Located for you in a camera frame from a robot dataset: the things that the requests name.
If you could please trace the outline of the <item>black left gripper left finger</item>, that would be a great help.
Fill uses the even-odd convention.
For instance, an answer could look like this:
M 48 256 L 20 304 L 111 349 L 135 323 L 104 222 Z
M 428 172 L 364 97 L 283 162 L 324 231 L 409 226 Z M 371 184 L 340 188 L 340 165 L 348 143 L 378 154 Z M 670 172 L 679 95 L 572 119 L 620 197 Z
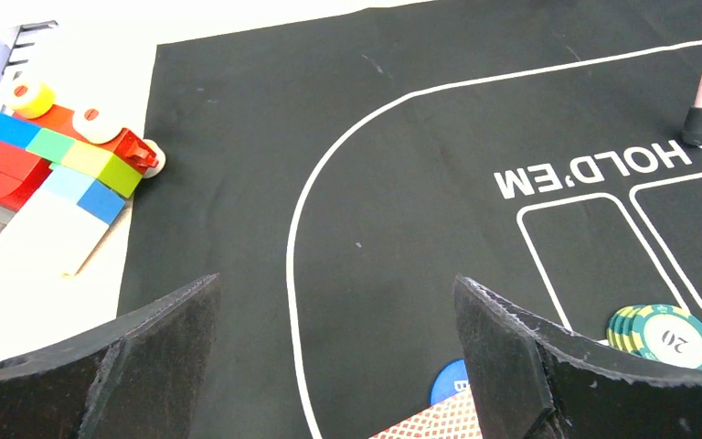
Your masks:
M 0 438 L 186 438 L 216 334 L 206 275 L 59 343 L 0 362 Z

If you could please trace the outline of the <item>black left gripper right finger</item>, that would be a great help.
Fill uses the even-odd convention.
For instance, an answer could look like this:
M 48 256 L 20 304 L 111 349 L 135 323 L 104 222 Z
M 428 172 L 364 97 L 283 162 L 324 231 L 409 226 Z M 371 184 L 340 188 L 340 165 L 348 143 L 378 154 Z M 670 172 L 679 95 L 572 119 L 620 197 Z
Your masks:
M 483 437 L 702 438 L 702 371 L 608 348 L 465 276 L 453 298 Z

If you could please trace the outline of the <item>blue small blind button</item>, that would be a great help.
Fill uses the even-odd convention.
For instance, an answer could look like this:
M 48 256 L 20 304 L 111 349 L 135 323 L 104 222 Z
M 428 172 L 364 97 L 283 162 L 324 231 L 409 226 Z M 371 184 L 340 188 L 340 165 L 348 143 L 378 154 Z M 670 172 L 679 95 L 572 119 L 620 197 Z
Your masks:
M 432 382 L 429 403 L 436 405 L 470 387 L 464 359 L 456 359 L 444 366 Z

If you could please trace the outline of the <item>single playing card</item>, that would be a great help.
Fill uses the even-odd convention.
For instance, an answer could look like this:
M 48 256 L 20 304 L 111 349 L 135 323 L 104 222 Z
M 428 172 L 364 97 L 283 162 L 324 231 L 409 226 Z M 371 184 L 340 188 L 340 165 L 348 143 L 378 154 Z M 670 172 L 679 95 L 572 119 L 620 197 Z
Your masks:
M 482 438 L 470 390 L 452 397 L 373 435 L 373 438 Z

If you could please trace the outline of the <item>single green poker chip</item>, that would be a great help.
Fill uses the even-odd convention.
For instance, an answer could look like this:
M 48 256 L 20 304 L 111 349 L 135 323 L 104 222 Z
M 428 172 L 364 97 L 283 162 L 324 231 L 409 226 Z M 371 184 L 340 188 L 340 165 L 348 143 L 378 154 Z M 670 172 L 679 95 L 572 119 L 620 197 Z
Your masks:
M 609 319 L 609 345 L 643 359 L 702 370 L 702 322 L 667 304 L 630 305 Z

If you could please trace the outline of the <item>colourful toy block stack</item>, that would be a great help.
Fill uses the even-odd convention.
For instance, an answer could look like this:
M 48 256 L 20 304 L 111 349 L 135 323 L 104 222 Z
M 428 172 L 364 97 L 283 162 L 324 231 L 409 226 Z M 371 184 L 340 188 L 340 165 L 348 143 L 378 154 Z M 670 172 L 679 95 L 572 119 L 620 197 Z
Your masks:
M 77 273 L 165 152 L 101 114 L 72 110 L 21 77 L 0 111 L 0 245 Z

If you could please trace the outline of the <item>black poker table mat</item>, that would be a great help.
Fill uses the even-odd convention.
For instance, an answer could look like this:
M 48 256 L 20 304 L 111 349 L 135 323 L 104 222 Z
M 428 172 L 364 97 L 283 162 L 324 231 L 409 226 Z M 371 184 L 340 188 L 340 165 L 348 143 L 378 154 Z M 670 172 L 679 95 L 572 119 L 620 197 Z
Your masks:
M 157 48 L 119 310 L 215 274 L 190 438 L 366 438 L 459 358 L 454 278 L 594 339 L 702 320 L 702 1 L 441 1 Z

